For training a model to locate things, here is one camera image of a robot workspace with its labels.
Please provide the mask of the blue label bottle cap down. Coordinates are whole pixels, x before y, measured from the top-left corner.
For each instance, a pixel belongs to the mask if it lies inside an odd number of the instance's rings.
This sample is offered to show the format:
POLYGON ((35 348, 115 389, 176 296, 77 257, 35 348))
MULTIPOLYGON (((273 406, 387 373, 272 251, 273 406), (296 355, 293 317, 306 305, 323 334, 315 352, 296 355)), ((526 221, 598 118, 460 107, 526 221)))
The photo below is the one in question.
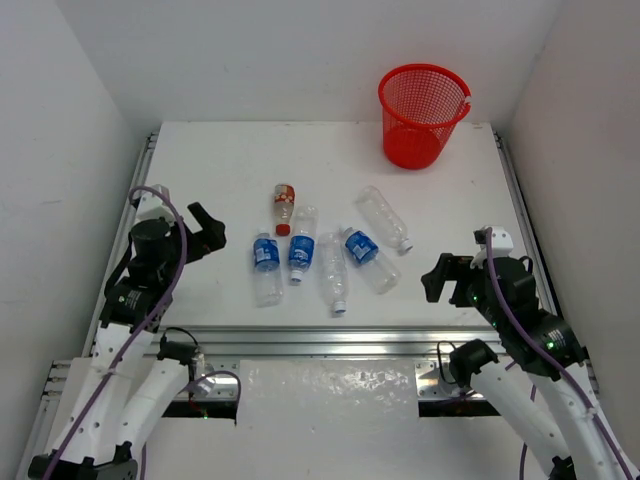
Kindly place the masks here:
POLYGON ((314 206, 301 206, 295 211, 287 258, 292 284, 299 284, 312 264, 318 218, 314 206))

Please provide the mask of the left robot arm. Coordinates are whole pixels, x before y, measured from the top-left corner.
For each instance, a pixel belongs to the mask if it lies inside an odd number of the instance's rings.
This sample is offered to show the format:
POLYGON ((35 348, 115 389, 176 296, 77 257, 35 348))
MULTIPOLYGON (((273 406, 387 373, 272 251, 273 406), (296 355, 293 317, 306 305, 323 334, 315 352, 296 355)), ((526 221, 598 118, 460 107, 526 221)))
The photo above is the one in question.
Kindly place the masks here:
POLYGON ((162 340, 150 373, 131 388, 185 265, 223 249, 225 225, 198 202, 188 207, 196 232, 164 204, 135 206, 137 222, 104 287, 89 371, 50 452, 31 460, 30 479, 142 478, 146 440, 194 379, 196 346, 162 340))

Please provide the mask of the red label bottle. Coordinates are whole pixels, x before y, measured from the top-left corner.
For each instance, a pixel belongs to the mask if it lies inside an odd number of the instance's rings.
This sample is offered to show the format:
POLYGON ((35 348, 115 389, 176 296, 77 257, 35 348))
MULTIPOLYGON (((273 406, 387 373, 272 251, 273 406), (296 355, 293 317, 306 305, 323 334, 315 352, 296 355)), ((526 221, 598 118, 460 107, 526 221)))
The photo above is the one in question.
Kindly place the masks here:
POLYGON ((275 233, 277 236, 285 237, 290 234, 294 203, 294 187, 290 184, 277 184, 274 189, 273 203, 275 233))

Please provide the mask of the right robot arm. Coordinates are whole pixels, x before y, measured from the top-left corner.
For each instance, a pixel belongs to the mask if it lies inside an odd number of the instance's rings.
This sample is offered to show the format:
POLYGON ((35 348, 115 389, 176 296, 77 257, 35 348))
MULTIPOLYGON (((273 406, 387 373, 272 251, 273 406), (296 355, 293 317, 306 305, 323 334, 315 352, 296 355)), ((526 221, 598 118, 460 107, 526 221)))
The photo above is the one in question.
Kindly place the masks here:
POLYGON ((584 348, 566 321, 540 307, 532 270, 526 257, 499 257, 475 268, 469 256, 443 253, 421 282, 431 303, 446 282, 454 282, 451 304, 473 307, 489 322, 547 408, 541 410, 506 378, 497 354, 482 340, 451 352, 450 374, 459 387, 484 396, 548 478, 638 478, 593 392, 584 348))

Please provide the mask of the blue label bottle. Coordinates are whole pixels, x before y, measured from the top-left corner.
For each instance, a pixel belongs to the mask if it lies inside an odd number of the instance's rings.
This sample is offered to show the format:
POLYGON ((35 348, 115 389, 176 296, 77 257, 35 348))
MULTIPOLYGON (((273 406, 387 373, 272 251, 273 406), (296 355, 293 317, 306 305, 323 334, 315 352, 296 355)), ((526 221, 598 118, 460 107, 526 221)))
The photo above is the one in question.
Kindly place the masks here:
POLYGON ((366 233, 347 227, 340 235, 353 265, 376 294, 385 294, 399 283, 400 271, 366 233))
POLYGON ((258 231, 252 245, 252 254, 256 306, 275 306, 283 297, 280 255, 277 241, 266 229, 258 231))

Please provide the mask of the clear bottle blue ring cap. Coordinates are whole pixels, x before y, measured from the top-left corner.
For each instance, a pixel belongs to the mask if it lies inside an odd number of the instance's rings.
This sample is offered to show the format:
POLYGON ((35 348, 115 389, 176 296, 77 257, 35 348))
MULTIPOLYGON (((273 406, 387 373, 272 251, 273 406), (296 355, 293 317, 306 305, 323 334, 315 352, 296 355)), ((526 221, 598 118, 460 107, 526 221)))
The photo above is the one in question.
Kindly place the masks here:
POLYGON ((349 281, 339 235, 335 232, 321 234, 317 253, 323 300, 334 317, 342 316, 347 311, 349 281))

